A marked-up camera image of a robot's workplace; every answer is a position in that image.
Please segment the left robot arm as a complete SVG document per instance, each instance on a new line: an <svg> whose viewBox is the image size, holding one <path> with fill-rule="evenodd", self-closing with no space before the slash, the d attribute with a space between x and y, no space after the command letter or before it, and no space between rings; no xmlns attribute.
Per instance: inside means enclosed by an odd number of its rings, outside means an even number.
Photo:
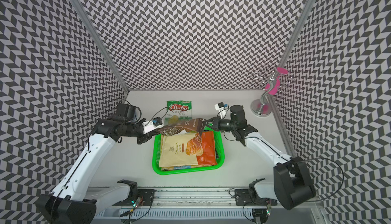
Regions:
<svg viewBox="0 0 391 224"><path fill-rule="evenodd" d="M38 198L36 208L50 224L89 224L96 214L114 204L130 203L132 207L127 214L131 214L143 203L137 183L129 180L120 180L113 187L87 195L93 176L115 144L123 137L133 137L140 145L164 127L164 120L157 116L149 121L134 120L137 109L131 104L120 103L113 115L99 120L71 170L50 194Z"/></svg>

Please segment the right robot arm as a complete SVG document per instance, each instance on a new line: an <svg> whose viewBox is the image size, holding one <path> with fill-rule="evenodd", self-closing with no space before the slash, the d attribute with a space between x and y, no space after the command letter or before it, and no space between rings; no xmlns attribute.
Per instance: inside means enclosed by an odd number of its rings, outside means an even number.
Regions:
<svg viewBox="0 0 391 224"><path fill-rule="evenodd" d="M254 151L266 161L266 167L273 170L272 182L261 178L249 184L249 198L254 203L277 200L285 209L291 210L315 197L314 182L301 157L284 154L267 142L247 123L243 106L218 103L214 107L218 114L203 124L214 131L230 132L236 141Z"/></svg>

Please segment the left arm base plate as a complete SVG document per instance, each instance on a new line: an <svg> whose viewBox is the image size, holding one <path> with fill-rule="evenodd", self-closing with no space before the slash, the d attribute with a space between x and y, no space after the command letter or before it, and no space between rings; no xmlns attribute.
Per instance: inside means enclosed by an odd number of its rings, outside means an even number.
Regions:
<svg viewBox="0 0 391 224"><path fill-rule="evenodd" d="M130 198L128 205L131 205L134 208L139 206L152 206L154 195L154 189L141 189L138 191L138 195Z"/></svg>

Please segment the yellow blue chips bag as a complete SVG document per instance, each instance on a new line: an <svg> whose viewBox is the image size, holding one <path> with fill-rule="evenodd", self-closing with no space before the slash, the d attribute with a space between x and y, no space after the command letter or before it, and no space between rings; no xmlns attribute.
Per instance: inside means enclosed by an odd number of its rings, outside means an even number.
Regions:
<svg viewBox="0 0 391 224"><path fill-rule="evenodd" d="M188 170L188 169L196 169L196 168L206 168L209 166L175 166L175 167L162 167L161 171L176 171L176 170Z"/></svg>

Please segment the orange white chips bag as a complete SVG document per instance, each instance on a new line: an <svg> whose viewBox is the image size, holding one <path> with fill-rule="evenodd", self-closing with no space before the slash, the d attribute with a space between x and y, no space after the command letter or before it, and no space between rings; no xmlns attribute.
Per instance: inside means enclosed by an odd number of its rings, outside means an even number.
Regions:
<svg viewBox="0 0 391 224"><path fill-rule="evenodd" d="M161 137L158 166L215 166L216 153L212 131L188 132Z"/></svg>

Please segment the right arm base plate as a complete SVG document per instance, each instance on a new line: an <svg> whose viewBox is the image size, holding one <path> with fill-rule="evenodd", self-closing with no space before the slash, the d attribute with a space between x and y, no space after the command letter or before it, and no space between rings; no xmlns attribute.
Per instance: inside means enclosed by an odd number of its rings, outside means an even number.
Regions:
<svg viewBox="0 0 391 224"><path fill-rule="evenodd" d="M254 190L246 188L234 189L233 197L237 206L244 206L245 204L255 206L267 206L270 204L271 206L276 206L278 204L277 200L261 198Z"/></svg>

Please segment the brown kettle chips bag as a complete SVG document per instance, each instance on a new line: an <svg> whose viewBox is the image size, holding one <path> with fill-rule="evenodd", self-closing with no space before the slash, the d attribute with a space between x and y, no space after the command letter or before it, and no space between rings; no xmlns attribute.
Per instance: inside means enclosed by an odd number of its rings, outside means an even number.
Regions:
<svg viewBox="0 0 391 224"><path fill-rule="evenodd" d="M202 134L205 126L203 119L190 119L190 120L179 120L176 124L166 125L158 129L158 132L164 136L173 136L180 134L182 131L185 133L188 132L197 132Z"/></svg>

